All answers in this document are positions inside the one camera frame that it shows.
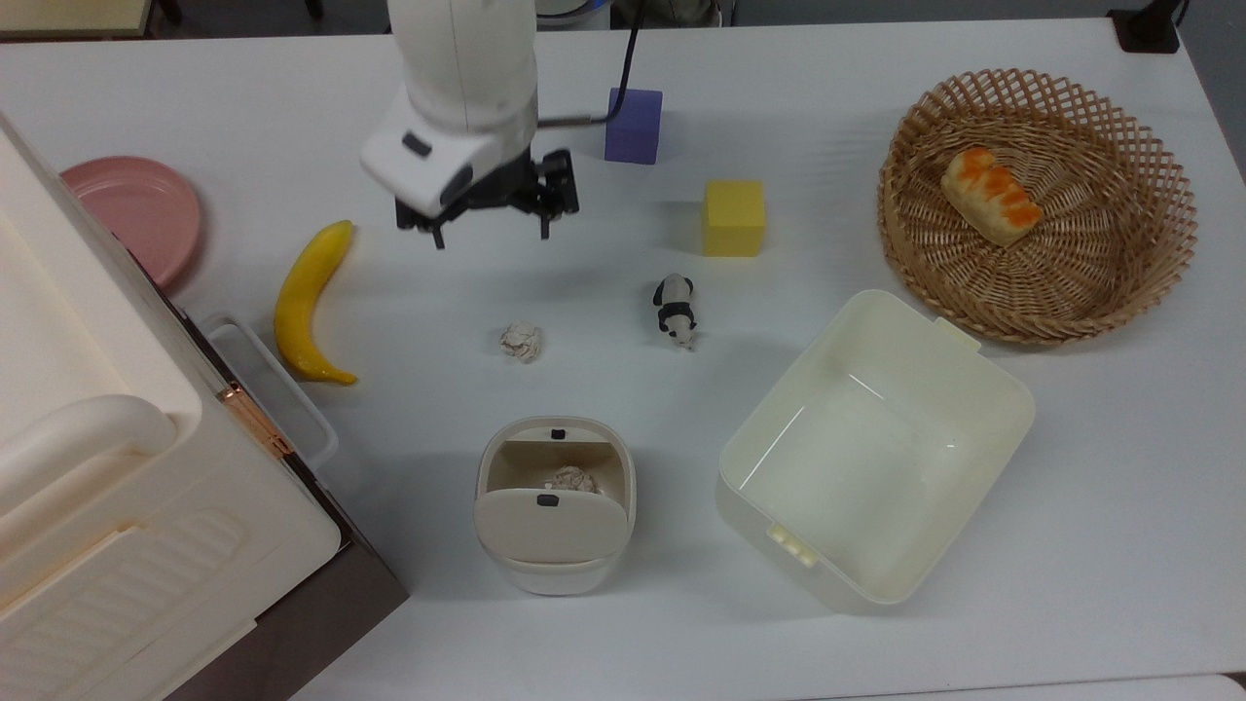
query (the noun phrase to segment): toy panda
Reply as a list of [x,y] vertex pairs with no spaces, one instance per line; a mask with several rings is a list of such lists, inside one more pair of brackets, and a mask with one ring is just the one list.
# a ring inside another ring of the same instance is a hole
[[658,327],[688,350],[693,347],[693,329],[697,327],[692,299],[693,280],[675,273],[667,275],[653,293],[653,305],[659,306]]

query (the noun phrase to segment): toy banana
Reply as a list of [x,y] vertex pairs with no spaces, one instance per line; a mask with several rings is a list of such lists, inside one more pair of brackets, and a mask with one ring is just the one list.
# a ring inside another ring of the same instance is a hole
[[308,243],[282,283],[273,313],[273,331],[282,359],[304,380],[355,385],[355,376],[330,364],[312,336],[312,315],[325,283],[350,248],[349,220],[331,223]]

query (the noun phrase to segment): crumpled paper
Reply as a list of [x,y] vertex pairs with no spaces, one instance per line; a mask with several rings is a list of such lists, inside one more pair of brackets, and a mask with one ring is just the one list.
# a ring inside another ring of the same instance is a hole
[[541,354],[541,329],[528,321],[517,321],[506,326],[497,342],[507,356],[531,364]]
[[592,492],[601,494],[593,477],[576,466],[563,466],[553,474],[553,479],[546,483],[546,489],[566,489],[571,492]]

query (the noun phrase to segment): black cord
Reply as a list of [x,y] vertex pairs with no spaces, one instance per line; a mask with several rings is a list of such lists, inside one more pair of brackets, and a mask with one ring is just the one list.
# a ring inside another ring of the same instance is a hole
[[604,117],[591,117],[588,115],[583,115],[577,117],[549,117],[537,120],[537,128],[603,125],[619,116],[619,111],[623,110],[623,98],[627,96],[627,78],[632,75],[632,52],[635,50],[635,36],[640,34],[640,24],[643,24],[644,20],[644,2],[645,0],[640,0],[637,4],[635,16],[632,17],[632,34],[627,37],[627,54],[623,56],[623,76],[619,77],[619,96],[614,101],[614,106],[611,107],[609,113]]

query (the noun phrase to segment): container handle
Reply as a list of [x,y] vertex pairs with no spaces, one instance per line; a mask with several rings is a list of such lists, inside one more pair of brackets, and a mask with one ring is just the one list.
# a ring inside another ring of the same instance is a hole
[[0,517],[101,453],[158,456],[176,440],[172,420],[138,397],[102,395],[66,405],[0,445]]
[[805,568],[812,569],[817,564],[817,553],[778,523],[766,530],[766,535],[786,550],[789,555],[800,560],[800,564],[805,565]]

